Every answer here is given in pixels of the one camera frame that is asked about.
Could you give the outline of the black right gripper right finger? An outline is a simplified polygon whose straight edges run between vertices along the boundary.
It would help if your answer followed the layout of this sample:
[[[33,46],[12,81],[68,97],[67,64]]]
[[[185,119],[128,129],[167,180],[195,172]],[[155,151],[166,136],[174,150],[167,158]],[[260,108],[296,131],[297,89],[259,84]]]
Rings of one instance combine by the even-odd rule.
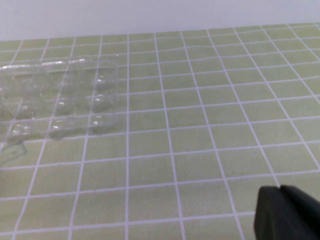
[[[320,202],[293,185],[281,185],[281,192],[293,204],[302,223],[320,239]]]

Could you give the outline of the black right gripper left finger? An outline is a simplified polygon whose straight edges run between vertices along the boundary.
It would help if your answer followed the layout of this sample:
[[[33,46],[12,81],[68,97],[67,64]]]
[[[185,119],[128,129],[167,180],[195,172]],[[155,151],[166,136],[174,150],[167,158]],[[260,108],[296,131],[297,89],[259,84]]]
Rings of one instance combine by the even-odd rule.
[[[283,240],[285,238],[287,199],[280,189],[262,186],[258,191],[254,233],[257,240]]]

